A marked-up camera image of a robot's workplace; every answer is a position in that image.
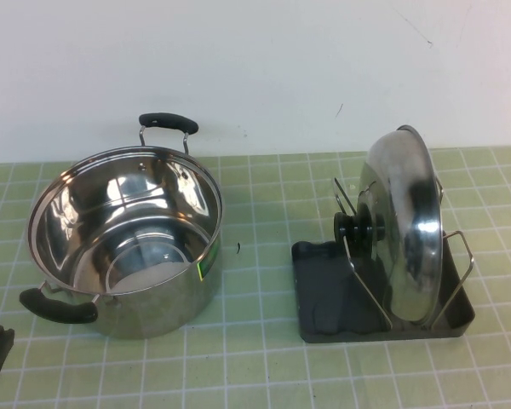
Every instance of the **stainless steel lid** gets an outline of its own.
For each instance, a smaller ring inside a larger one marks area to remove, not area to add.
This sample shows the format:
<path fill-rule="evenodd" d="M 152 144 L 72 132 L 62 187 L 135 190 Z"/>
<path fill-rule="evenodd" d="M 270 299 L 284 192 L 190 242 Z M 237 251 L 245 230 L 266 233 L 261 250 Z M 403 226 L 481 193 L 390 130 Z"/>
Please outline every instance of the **stainless steel lid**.
<path fill-rule="evenodd" d="M 429 152 L 410 126 L 370 149 L 360 177 L 358 213 L 370 215 L 371 256 L 382 260 L 392 314 L 430 318 L 439 294 L 443 236 L 439 189 Z"/>

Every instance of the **black handle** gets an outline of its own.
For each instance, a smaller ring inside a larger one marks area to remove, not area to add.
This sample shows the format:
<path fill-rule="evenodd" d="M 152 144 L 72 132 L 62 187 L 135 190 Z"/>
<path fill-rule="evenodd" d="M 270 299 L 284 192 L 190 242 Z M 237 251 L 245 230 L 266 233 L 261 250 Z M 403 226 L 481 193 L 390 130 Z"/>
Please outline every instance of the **black handle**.
<path fill-rule="evenodd" d="M 189 118 L 174 113 L 144 113 L 138 118 L 140 125 L 146 128 L 159 127 L 169 130 L 181 130 L 184 134 L 193 135 L 198 131 L 198 125 Z"/>
<path fill-rule="evenodd" d="M 38 317 L 61 324 L 90 324 L 99 316 L 96 305 L 92 302 L 71 305 L 59 300 L 50 300 L 38 288 L 21 292 L 19 301 Z"/>

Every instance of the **countertop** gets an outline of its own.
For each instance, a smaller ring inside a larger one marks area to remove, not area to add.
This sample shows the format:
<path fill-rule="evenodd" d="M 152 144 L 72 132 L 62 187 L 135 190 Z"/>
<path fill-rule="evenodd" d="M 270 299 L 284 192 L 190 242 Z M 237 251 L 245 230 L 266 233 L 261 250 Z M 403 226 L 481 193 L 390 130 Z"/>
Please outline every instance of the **countertop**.
<path fill-rule="evenodd" d="M 299 337 L 290 247 L 332 238 L 331 180 L 355 198 L 364 153 L 202 158 L 226 202 L 222 287 L 193 322 L 147 341 L 23 309 L 19 293 L 43 278 L 26 218 L 68 164 L 1 164 L 0 325 L 15 344 L 0 408 L 511 408 L 511 147 L 432 155 L 445 229 L 461 228 L 474 250 L 475 321 L 453 339 L 326 345 Z"/>

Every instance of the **stainless steel pot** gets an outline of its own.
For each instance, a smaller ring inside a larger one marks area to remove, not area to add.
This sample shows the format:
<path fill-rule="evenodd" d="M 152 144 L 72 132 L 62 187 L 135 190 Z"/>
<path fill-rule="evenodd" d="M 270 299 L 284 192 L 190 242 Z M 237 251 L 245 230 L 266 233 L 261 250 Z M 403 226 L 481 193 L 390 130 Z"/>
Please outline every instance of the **stainless steel pot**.
<path fill-rule="evenodd" d="M 223 203 L 212 175 L 189 155 L 198 125 L 168 113 L 141 115 L 140 124 L 140 147 L 82 160 L 35 204 L 26 238 L 45 281 L 20 294 L 34 314 L 148 338 L 182 326 L 214 296 Z M 149 127 L 184 132 L 185 153 L 146 146 Z M 44 289 L 64 291 L 70 302 Z"/>

